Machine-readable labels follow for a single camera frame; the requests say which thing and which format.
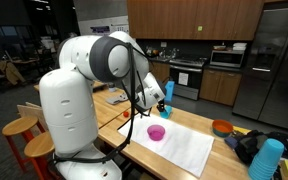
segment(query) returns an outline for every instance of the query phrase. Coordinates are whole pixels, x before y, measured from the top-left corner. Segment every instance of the oven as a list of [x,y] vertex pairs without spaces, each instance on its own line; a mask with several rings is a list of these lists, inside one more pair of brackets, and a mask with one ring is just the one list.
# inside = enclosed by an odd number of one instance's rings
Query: oven
[[170,60],[170,77],[175,82],[173,94],[197,100],[201,87],[204,59]]

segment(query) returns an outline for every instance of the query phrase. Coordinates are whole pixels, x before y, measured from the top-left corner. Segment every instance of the wooden table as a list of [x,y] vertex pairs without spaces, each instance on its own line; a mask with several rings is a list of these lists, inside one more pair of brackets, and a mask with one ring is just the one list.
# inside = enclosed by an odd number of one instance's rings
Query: wooden table
[[[103,83],[101,82],[95,81],[93,87],[98,87],[102,84]],[[39,91],[39,85],[34,85],[34,89]],[[111,105],[106,102],[107,98],[119,96],[123,92],[123,90],[118,88],[116,88],[115,92],[110,92],[107,87],[104,87],[103,90],[98,90],[93,93],[98,128],[102,128],[104,125],[131,107],[131,103],[129,101],[120,102],[115,105]]]
[[[155,107],[153,107],[152,113],[159,114]],[[200,179],[249,179],[247,166],[241,163],[235,152],[224,143],[223,138],[213,134],[211,129],[212,120],[176,108],[173,108],[169,119],[215,138]],[[118,116],[99,130],[99,137],[113,147],[118,146],[125,140],[125,137],[117,129],[127,120],[128,118],[123,115]],[[198,179],[188,171],[174,165],[134,141],[122,153],[160,179]]]

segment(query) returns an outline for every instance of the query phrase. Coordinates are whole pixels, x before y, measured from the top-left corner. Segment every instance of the wooden cabinet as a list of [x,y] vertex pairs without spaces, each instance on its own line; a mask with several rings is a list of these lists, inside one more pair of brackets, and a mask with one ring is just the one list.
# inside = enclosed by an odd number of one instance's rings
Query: wooden cabinet
[[192,39],[196,0],[128,0],[130,35],[149,39]]
[[165,63],[153,62],[150,63],[150,72],[154,75],[155,79],[164,81],[170,76],[170,65]]
[[212,39],[231,39],[239,2],[239,0],[219,0]]
[[213,38],[218,1],[219,0],[198,0],[194,26],[194,39]]
[[128,0],[130,34],[147,39],[252,40],[263,0]]
[[219,0],[213,39],[253,40],[263,0]]
[[233,106],[242,75],[204,70],[200,98]]
[[204,70],[200,91],[200,98],[215,101],[221,72]]
[[231,39],[253,40],[262,9],[262,0],[240,1]]
[[288,0],[264,0],[265,3],[271,3],[271,2],[283,2]]

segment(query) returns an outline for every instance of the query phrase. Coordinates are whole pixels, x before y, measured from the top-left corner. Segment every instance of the wooden stool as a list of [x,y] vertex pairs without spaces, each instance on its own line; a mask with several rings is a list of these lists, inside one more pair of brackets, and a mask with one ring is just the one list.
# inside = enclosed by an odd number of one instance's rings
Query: wooden stool
[[24,154],[31,158],[40,179],[50,179],[47,171],[47,160],[44,156],[53,151],[54,143],[48,131],[36,136],[24,149]]
[[24,166],[24,163],[28,162],[29,159],[22,159],[20,153],[18,152],[15,143],[11,136],[22,134],[25,141],[28,143],[30,140],[34,138],[32,133],[30,132],[30,128],[37,125],[41,132],[45,132],[43,126],[39,123],[37,117],[22,117],[19,119],[16,119],[9,124],[7,124],[3,130],[2,133],[6,137],[7,142],[11,146],[11,149],[13,151],[13,154],[16,157],[16,160],[18,164],[20,165],[23,172],[26,171],[26,168]]

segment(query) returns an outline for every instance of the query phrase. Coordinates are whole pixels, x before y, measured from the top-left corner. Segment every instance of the white paper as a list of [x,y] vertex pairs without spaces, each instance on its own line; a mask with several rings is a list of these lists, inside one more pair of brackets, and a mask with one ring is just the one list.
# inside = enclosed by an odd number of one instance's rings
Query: white paper
[[[153,124],[165,128],[165,135],[160,141],[149,138],[147,128]],[[129,128],[130,121],[118,132],[127,136]],[[135,116],[131,139],[197,177],[200,177],[204,170],[214,141],[212,136],[152,114],[142,118],[140,115]]]
[[188,82],[188,74],[180,73],[178,77],[178,84],[187,86],[187,82]]

